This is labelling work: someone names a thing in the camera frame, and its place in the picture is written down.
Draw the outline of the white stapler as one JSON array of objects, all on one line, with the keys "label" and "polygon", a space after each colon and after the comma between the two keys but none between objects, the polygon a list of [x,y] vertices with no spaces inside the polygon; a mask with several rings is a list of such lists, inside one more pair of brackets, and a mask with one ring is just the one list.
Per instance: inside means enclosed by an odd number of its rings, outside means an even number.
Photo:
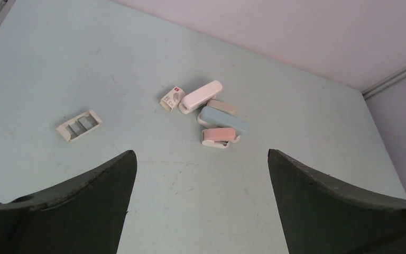
[{"label": "white stapler", "polygon": [[178,108],[181,113],[189,114],[209,100],[215,99],[222,89],[221,82],[214,80],[187,94],[179,103]]}]

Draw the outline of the small white staple box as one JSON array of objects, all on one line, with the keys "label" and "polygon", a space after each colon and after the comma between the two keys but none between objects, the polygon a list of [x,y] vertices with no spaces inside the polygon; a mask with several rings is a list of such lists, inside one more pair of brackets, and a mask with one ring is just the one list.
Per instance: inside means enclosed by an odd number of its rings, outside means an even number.
[{"label": "small white staple box", "polygon": [[160,105],[168,112],[172,112],[185,97],[186,93],[180,87],[175,86],[160,100]]}]

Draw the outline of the open white staple tray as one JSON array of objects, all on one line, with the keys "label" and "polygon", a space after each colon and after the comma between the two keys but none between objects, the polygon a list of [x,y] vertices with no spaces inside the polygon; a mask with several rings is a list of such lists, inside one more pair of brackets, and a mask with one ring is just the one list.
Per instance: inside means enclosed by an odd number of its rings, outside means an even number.
[{"label": "open white staple tray", "polygon": [[67,142],[73,142],[97,129],[102,123],[95,111],[88,110],[60,124],[56,130]]}]

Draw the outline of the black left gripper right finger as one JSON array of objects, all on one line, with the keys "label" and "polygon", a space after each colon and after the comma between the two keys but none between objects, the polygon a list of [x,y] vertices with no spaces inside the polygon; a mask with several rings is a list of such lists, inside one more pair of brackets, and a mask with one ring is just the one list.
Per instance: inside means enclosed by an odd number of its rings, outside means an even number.
[{"label": "black left gripper right finger", "polygon": [[406,199],[346,183],[271,149],[289,253],[406,253]]}]

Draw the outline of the light blue stapler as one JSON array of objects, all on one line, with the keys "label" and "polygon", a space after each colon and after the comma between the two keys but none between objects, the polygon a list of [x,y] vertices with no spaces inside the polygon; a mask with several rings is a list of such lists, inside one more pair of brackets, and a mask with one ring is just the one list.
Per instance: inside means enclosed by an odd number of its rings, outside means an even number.
[{"label": "light blue stapler", "polygon": [[246,121],[210,106],[202,108],[199,119],[217,127],[233,128],[236,135],[245,135],[250,130],[250,125]]}]

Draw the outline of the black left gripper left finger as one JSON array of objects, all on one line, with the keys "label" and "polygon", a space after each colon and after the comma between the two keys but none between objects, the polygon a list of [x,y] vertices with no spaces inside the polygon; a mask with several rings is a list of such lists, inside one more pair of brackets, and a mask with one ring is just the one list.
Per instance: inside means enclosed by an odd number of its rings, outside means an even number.
[{"label": "black left gripper left finger", "polygon": [[0,253],[117,253],[137,173],[125,151],[44,190],[0,203]]}]

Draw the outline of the beige stapler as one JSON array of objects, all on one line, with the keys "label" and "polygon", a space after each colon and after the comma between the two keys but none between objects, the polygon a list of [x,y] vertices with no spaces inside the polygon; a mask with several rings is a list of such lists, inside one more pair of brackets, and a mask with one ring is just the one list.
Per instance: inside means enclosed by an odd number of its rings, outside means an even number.
[{"label": "beige stapler", "polygon": [[230,115],[235,115],[236,112],[236,107],[234,105],[215,99],[209,100],[207,106],[213,107]]}]

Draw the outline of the pink stapler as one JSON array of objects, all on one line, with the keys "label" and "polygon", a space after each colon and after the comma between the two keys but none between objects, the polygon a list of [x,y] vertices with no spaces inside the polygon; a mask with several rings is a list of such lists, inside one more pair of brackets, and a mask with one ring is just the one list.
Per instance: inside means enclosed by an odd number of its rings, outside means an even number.
[{"label": "pink stapler", "polygon": [[210,128],[202,130],[201,144],[203,146],[225,149],[230,143],[236,143],[240,136],[233,128]]}]

